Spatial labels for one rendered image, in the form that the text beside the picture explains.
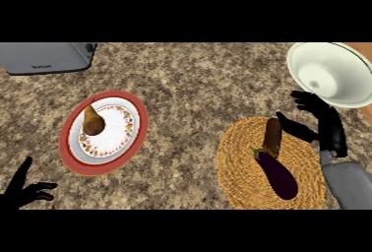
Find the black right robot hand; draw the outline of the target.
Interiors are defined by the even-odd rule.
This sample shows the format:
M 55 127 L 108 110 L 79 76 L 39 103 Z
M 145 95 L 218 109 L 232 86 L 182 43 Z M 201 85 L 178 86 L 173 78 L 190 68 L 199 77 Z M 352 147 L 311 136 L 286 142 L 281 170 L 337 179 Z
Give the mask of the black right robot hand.
M 348 157 L 348 143 L 343 123 L 336 108 L 312 93 L 293 91 L 292 96 L 299 103 L 297 108 L 309 111 L 320 120 L 320 132 L 305 124 L 292 120 L 283 112 L 277 113 L 284 131 L 312 143 L 321 142 L 321 150 L 336 152 L 339 158 Z

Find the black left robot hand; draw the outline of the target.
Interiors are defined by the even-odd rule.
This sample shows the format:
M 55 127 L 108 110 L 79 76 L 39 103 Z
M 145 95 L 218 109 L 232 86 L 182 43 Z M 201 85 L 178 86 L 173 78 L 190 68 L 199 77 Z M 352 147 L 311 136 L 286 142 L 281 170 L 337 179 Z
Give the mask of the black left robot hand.
M 24 187 L 32 164 L 33 158 L 27 157 L 15 172 L 7 191 L 0 194 L 0 211 L 17 211 L 36 200 L 54 200 L 46 189 L 55 189 L 57 183 L 39 182 Z

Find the white bowl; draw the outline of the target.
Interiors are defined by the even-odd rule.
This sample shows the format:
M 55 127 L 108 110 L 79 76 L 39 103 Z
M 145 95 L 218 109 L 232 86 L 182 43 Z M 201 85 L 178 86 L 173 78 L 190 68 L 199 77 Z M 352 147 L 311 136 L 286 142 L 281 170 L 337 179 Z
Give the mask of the white bowl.
M 330 105 L 359 108 L 352 70 L 354 54 L 343 42 L 297 42 L 287 54 L 290 74 Z

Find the woven yellow placemat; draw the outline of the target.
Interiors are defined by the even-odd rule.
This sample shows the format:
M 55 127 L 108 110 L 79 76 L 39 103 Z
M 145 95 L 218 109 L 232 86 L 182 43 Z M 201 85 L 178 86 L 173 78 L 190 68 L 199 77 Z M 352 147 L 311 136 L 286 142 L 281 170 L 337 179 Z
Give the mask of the woven yellow placemat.
M 327 181 L 312 145 L 281 130 L 277 119 L 249 117 L 227 131 L 218 174 L 238 209 L 320 209 Z

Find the red round placemat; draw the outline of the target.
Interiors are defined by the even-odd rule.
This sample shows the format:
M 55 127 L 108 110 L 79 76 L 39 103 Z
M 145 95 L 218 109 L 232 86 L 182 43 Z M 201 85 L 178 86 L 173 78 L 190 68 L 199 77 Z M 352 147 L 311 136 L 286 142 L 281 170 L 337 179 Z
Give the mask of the red round placemat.
M 106 120 L 104 131 L 83 131 L 85 110 L 92 106 Z M 125 91 L 103 92 L 76 106 L 64 122 L 58 152 L 69 169 L 95 176 L 123 167 L 141 149 L 148 128 L 148 113 L 141 99 Z

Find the brown wooden board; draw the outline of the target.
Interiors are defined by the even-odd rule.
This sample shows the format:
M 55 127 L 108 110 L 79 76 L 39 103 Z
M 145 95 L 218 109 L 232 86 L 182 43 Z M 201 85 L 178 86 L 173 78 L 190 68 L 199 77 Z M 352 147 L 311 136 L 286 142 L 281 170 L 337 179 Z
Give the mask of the brown wooden board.
M 356 82 L 359 110 L 372 126 L 372 42 L 348 42 L 354 54 L 352 74 Z

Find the purple eggplant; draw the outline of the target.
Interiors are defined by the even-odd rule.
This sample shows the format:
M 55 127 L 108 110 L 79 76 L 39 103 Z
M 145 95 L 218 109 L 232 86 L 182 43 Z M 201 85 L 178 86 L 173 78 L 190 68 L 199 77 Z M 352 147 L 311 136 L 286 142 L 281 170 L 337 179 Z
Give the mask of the purple eggplant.
M 299 183 L 293 173 L 265 149 L 252 148 L 252 150 L 277 195 L 284 200 L 294 199 L 299 194 Z

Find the brown pear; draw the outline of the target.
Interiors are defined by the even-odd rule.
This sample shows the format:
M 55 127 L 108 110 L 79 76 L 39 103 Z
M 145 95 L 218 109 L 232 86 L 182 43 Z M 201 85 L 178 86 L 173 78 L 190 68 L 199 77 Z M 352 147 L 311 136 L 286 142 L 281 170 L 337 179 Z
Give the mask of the brown pear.
M 98 114 L 92 105 L 85 108 L 83 132 L 89 136 L 97 136 L 106 130 L 106 119 Z

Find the white floral plate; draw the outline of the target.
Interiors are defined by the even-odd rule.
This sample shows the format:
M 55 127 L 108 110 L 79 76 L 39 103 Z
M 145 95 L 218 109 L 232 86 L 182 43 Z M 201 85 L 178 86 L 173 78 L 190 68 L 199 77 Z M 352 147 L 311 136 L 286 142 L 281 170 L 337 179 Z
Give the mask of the white floral plate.
M 73 156 L 86 164 L 116 160 L 131 149 L 141 130 L 141 113 L 135 104 L 122 97 L 97 100 L 92 106 L 106 119 L 106 130 L 97 136 L 83 132 L 85 112 L 80 112 L 69 133 Z

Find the grey toaster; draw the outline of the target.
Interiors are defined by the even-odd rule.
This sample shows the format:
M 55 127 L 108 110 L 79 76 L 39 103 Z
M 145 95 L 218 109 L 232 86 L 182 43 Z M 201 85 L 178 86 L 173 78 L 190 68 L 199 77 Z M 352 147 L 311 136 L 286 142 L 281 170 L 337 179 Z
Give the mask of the grey toaster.
M 0 42 L 0 66 L 15 76 L 91 68 L 97 42 Z

